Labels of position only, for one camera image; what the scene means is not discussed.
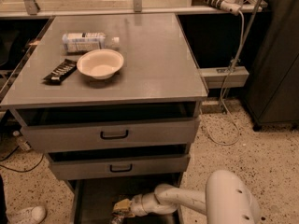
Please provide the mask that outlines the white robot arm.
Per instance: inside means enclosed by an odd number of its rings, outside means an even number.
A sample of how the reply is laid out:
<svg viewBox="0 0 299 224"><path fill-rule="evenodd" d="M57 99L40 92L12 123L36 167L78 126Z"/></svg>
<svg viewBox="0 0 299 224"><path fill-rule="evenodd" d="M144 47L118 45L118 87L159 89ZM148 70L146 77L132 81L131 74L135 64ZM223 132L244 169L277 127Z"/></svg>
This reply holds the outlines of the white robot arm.
<svg viewBox="0 0 299 224"><path fill-rule="evenodd" d="M122 224L127 217L148 214L168 215L180 206L206 216L207 224L258 224L261 209L244 182L227 170L213 172L204 191L158 185L153 192L138 194L117 202L111 224Z"/></svg>

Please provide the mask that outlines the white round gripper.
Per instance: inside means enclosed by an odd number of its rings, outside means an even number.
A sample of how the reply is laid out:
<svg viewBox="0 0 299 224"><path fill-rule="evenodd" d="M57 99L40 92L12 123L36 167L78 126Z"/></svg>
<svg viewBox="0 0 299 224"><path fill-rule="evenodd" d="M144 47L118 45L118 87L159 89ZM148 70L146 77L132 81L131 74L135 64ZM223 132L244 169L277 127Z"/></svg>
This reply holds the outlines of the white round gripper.
<svg viewBox="0 0 299 224"><path fill-rule="evenodd" d="M113 212L115 214L124 214L126 218L146 216L148 213L143 207L142 197L142 194L138 194L134 196L131 201L129 199L124 199L115 203L113 206Z"/></svg>

